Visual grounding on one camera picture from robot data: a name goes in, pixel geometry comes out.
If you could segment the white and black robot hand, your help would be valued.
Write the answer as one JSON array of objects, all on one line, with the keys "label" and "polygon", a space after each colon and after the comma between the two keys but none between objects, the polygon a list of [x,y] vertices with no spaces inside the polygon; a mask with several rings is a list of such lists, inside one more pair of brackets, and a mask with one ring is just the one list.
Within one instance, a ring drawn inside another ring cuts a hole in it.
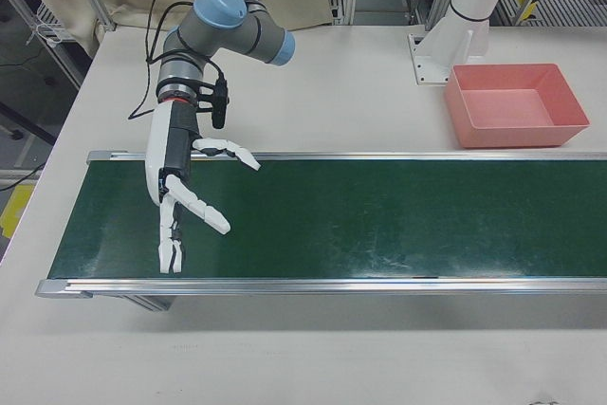
[{"label": "white and black robot hand", "polygon": [[257,171],[260,163],[246,148],[226,139],[203,138],[199,134],[196,108],[182,99],[161,102],[153,112],[145,155],[146,184],[150,197],[159,207],[159,271],[179,273],[184,248],[179,222],[188,210],[221,234],[230,223],[213,206],[187,188],[191,152],[206,156],[227,154]]}]

